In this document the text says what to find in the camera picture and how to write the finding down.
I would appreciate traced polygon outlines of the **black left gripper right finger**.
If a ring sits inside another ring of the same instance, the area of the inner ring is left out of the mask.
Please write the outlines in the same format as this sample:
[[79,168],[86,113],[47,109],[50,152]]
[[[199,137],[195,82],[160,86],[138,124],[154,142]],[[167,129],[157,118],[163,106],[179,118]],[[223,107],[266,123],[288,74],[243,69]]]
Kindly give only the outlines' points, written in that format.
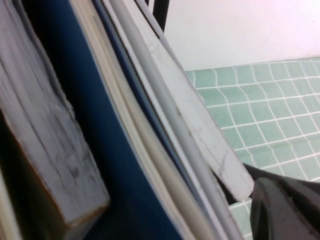
[[280,176],[248,164],[244,166],[254,180],[267,179],[279,184],[308,220],[318,220],[320,218],[319,183]]

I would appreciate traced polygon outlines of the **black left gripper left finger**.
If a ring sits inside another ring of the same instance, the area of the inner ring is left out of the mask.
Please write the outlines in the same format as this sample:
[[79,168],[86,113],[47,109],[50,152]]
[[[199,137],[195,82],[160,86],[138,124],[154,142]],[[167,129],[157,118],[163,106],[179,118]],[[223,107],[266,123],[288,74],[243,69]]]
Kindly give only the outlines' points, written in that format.
[[257,179],[251,196],[250,225],[255,240],[318,240],[320,219],[307,219],[276,182]]

